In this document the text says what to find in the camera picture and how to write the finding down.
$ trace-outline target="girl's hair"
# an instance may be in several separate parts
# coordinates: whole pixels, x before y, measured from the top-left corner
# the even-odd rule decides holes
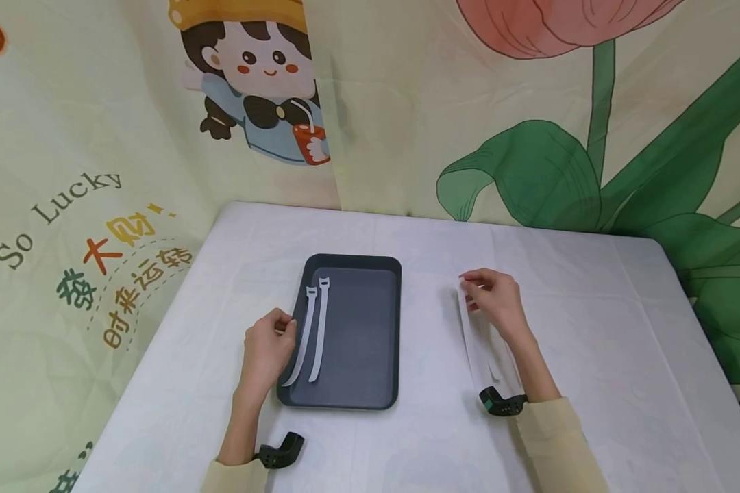
[[[266,23],[263,21],[242,22],[241,26],[244,27],[247,34],[256,40],[268,41],[271,39],[271,35],[269,35],[269,31],[266,28]],[[291,42],[293,46],[296,46],[299,53],[312,60],[309,37],[304,32],[297,31],[291,26],[284,24],[277,23],[277,27],[280,28],[282,37]],[[203,24],[182,31],[181,38],[184,42],[184,50],[189,59],[192,60],[192,63],[195,64],[195,67],[204,73],[214,73],[223,79],[225,78],[223,71],[218,71],[210,66],[203,58],[203,48],[215,47],[218,41],[224,40],[224,22],[203,22]],[[312,98],[312,102],[320,105],[317,91]],[[230,129],[236,126],[236,121],[208,97],[205,100],[205,106],[208,115],[203,120],[203,123],[200,123],[200,131],[209,131],[211,137],[216,140],[230,139]]]

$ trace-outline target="black wrist tracker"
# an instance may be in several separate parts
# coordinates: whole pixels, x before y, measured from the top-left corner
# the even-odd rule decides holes
[[[303,445],[304,437],[289,431],[279,448],[273,448],[271,445],[261,445],[260,451],[252,459],[260,459],[266,469],[282,469],[296,462]]]
[[[499,395],[495,386],[489,386],[489,388],[480,392],[480,400],[485,409],[494,416],[517,416],[523,411],[523,404],[529,401],[526,394],[505,399]]]

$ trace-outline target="beige sleeve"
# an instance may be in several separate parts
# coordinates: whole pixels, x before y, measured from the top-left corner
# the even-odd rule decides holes
[[[608,484],[567,398],[525,404],[515,417],[543,493],[605,493]]]
[[[267,477],[268,470],[259,460],[243,466],[224,466],[213,461],[200,493],[263,493]]]

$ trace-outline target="red cup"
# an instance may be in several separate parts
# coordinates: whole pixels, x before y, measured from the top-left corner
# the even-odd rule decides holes
[[[307,149],[307,145],[312,140],[312,137],[320,140],[325,140],[325,130],[318,125],[314,126],[316,131],[310,131],[310,126],[307,124],[293,125],[293,136],[296,138],[296,144],[299,145],[301,155],[304,156],[304,161],[310,166],[318,166],[324,162],[328,162],[332,158],[330,156],[325,157],[323,161],[316,161],[310,155],[310,150]]]

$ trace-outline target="straw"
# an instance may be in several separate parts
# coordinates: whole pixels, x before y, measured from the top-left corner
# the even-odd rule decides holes
[[[296,99],[291,99],[291,103],[297,105],[297,107],[304,110],[304,113],[307,113],[307,119],[310,121],[310,134],[316,133],[316,125],[312,121],[312,113],[310,113],[309,108],[303,107],[301,104],[298,104]]]

